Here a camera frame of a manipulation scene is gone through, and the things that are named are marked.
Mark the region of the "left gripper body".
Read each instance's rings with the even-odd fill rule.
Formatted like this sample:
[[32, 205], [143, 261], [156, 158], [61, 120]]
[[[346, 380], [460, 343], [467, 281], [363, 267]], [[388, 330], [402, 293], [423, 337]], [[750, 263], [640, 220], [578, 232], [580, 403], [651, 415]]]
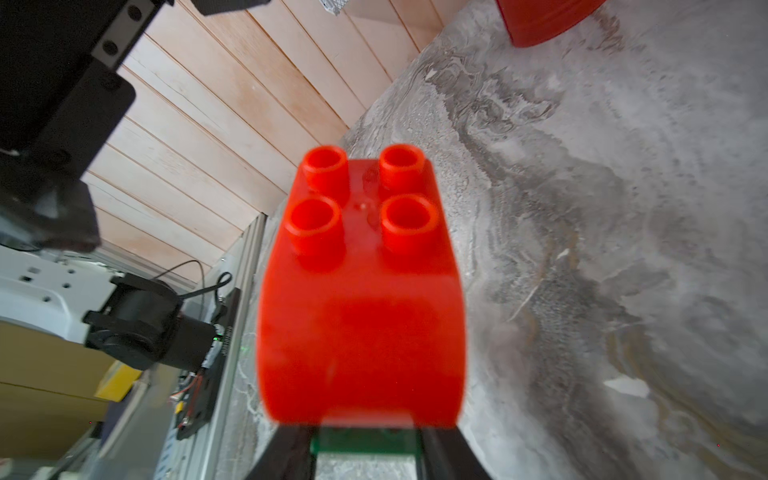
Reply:
[[117, 70], [163, 5], [2, 2], [2, 245], [100, 246], [82, 177], [136, 99]]

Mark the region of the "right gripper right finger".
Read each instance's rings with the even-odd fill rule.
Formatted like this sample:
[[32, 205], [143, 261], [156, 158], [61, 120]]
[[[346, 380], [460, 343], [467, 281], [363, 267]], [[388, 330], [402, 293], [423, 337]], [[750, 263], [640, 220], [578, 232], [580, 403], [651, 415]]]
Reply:
[[419, 480], [491, 480], [458, 428], [422, 428], [419, 435]]

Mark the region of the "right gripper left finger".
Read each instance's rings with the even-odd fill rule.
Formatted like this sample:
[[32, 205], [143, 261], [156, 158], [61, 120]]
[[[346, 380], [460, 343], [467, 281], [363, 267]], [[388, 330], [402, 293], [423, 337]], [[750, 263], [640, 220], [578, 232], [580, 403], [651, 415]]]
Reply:
[[316, 428], [280, 425], [246, 480], [313, 480], [316, 457], [311, 442]]

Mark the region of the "green lego brick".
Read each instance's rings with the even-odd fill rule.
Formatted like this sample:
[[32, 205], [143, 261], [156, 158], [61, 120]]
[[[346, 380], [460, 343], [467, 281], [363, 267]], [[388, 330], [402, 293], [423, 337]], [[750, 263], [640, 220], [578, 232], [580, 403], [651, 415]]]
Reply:
[[411, 456], [422, 453], [415, 429], [321, 427], [312, 437], [313, 455]]

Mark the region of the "small red curved brick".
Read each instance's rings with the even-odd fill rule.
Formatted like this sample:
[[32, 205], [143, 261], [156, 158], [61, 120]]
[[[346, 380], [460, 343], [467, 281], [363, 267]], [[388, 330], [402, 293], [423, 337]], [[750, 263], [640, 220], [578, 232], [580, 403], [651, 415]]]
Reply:
[[431, 162], [395, 144], [303, 158], [259, 296], [256, 369], [282, 424], [454, 427], [463, 290]]

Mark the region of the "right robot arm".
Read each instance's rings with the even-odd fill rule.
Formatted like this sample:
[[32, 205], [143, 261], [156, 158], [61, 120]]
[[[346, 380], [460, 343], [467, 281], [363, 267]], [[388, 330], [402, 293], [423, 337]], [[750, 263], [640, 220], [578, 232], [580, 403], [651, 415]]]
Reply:
[[[52, 262], [37, 251], [1, 250], [1, 318], [101, 350], [144, 371], [179, 368], [192, 378], [177, 418], [178, 440], [213, 429], [223, 416], [245, 312], [244, 281], [222, 272], [178, 293], [164, 276], [111, 275]], [[485, 479], [457, 428], [335, 428], [281, 425], [248, 476], [312, 479], [321, 453], [409, 456], [420, 479]]]

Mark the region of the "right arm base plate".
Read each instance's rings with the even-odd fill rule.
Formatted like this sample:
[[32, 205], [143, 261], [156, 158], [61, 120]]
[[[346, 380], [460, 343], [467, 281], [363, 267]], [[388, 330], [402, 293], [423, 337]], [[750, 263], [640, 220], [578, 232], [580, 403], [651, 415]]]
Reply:
[[234, 288], [216, 305], [212, 320], [214, 341], [204, 358], [192, 386], [184, 391], [182, 410], [176, 413], [176, 439], [185, 440], [195, 435], [213, 417], [219, 390], [227, 363], [234, 325], [241, 298], [241, 290]]

